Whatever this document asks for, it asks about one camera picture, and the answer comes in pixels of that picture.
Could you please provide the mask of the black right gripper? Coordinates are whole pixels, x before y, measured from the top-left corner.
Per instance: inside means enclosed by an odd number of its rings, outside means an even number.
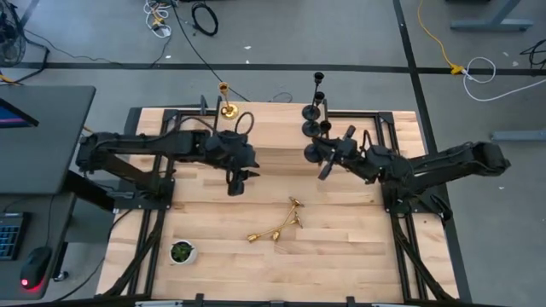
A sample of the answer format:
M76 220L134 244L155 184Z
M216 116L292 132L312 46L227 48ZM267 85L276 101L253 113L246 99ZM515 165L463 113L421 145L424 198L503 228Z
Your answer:
M328 147L325 166L319 173L318 179L324 181L330 174L334 165L345 169L351 169L363 163L362 153L358 150L357 142L352 139L356 127L350 125L343 138L327 139Z

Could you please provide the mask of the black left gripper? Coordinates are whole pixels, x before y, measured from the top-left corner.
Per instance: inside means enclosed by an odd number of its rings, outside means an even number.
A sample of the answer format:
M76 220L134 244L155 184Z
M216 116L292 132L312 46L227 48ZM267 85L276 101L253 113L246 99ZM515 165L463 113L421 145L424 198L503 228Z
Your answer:
M244 181L251 177L259 177L257 172L240 170L258 167L256 152L248 143L247 135L231 130L215 133L206 140L204 162L227 171L226 182L229 196L243 194Z

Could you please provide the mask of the black candlestick holder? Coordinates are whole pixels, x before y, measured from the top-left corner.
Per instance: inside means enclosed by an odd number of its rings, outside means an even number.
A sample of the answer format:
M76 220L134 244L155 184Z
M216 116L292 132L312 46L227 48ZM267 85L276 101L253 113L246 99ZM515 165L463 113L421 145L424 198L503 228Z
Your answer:
M302 116L306 120L317 120L321 112L318 108L318 106L322 103L322 101L325 98L325 94L318 90L319 85L322 83L324 79L324 74L322 72L315 72L314 73L314 82L315 82L315 90L312 97L312 101L309 105L306 105L302 109Z
M321 132L320 125L317 122L317 120L314 120L314 121L305 120L305 122L302 124L302 132L304 133L305 136L308 136L308 137L318 136L319 133Z
M316 137L323 137L323 136L328 137L328 133L330 129L332 128L331 123L327 120L323 120L318 123L320 125L321 132ZM318 149L316 148L314 144L310 144L305 147L304 156L311 163L321 163L322 161L322 157L318 153Z

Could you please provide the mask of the gold candlestick holder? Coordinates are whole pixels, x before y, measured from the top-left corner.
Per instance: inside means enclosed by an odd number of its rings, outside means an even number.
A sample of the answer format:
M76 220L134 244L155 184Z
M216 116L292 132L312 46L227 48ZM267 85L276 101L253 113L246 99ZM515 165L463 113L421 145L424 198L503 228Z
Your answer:
M234 119L239 113L239 109L236 105L229 101L229 84L226 82L220 82L218 84L218 90L221 96L224 98L224 105L220 108L220 113L225 119Z
M247 241L248 242L254 242L254 241L260 239L261 237L263 237L265 235L271 235L271 239L273 241L278 241L280 239L280 237L281 237L282 230L284 228L286 228L287 226L290 226L290 225L297 225L300 228L303 228L302 220L299 217L299 214L297 212L294 213L291 220L281 224L280 226L277 226L277 227L275 227L273 229L266 230L265 232L262 232L262 233L249 234L247 236Z
M290 209L290 211L288 212L288 214L287 214L287 216L286 216L286 218L285 218L283 224L285 224L285 223L288 221L288 219L291 217L291 215L292 215L293 213L295 213L295 210L296 210L297 208L299 208L299 207L304 207L304 206L305 206L305 205L302 204L299 200L296 200L294 197L290 197L289 200L291 201L292 206L291 206L291 209ZM273 235L271 236L271 238L272 238L273 241L278 241L280 237L281 237L281 230L276 230L276 231L273 233Z

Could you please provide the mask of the green plant white pot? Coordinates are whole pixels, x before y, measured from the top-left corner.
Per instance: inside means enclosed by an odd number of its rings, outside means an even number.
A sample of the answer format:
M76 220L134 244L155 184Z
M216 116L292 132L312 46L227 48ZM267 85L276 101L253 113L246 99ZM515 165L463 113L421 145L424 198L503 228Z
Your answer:
M197 248L187 240L179 240L171 245L170 258L174 264L192 264L198 255Z

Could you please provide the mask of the grey table foot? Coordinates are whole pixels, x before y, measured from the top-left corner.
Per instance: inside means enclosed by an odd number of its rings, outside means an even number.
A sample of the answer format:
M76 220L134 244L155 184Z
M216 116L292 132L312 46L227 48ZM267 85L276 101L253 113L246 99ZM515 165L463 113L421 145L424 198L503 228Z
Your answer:
M534 26L532 20L508 17L520 1L506 0L506 3L490 19L454 20L450 23L450 29L461 32L525 32Z
M546 142L546 130L502 130L491 133L496 142Z

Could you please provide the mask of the grey desk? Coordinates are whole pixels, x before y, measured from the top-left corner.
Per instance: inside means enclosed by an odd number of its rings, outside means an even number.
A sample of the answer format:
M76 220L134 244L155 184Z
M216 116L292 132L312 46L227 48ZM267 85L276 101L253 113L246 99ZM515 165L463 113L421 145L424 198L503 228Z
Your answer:
M0 301L36 300L46 292L76 201L63 185L95 93L93 86L0 87L0 99L38 121L0 129L0 212L27 214L16 259L0 261ZM51 250L45 276L25 289L22 266L41 246Z

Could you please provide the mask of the black computer mouse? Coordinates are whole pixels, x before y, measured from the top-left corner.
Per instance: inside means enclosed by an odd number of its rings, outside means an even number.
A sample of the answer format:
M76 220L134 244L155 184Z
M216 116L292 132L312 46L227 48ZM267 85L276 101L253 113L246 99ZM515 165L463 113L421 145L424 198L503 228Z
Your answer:
M52 249L48 246L41 246L33 249L20 271L20 285L31 290L40 285L45 277L47 267L51 258Z

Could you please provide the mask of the computer monitor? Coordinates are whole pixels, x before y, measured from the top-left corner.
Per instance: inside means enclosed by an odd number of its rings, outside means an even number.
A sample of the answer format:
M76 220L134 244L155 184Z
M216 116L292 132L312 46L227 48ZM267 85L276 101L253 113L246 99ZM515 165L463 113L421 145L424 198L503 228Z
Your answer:
M38 127L39 121L0 98L0 129Z

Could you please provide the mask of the black keyboard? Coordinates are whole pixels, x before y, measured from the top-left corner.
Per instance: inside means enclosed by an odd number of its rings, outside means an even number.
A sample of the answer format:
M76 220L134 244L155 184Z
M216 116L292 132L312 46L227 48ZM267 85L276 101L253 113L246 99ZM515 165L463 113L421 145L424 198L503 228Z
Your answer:
M23 212L0 213L0 261L16 259L24 222Z

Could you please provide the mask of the black floor fan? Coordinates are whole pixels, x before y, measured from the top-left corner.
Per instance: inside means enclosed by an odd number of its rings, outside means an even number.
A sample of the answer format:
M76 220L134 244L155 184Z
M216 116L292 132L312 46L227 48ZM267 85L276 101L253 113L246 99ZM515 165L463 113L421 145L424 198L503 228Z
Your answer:
M18 65L26 52L26 38L15 6L0 0L0 67Z

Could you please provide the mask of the wooden shelf black metal frame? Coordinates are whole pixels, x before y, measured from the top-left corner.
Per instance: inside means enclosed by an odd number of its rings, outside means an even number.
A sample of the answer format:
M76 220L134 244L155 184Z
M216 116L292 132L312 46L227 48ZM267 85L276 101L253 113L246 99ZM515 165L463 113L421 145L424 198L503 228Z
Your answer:
M290 185L289 181L309 181L316 182L319 185L332 184L338 182L359 182L363 184L363 179L352 175L349 171L334 165L328 178L324 181L317 177L325 166L308 162L304 157L304 148L311 144L311 138L305 136L302 132L302 124L305 122L301 116L304 108L303 104L282 104L282 103L240 103L237 104L241 112L250 112L254 115L254 124L249 133L249 143L253 145L256 151L256 160L259 168L251 168L260 174L259 177L249 178L247 183L251 188L258 184L271 181L281 181L284 185ZM352 139L357 142L357 146L369 148L370 143L378 145L381 136L378 130L373 127L375 120L371 118L357 117L356 113L350 113L348 118L336 118L328 116L332 128L329 131L329 137L335 139L342 138L349 125L354 125L356 131ZM364 136L364 131L368 130L370 138ZM225 171L215 170L210 166L203 164L175 164L174 177L182 179L183 182L199 182L206 187L219 187L225 184Z

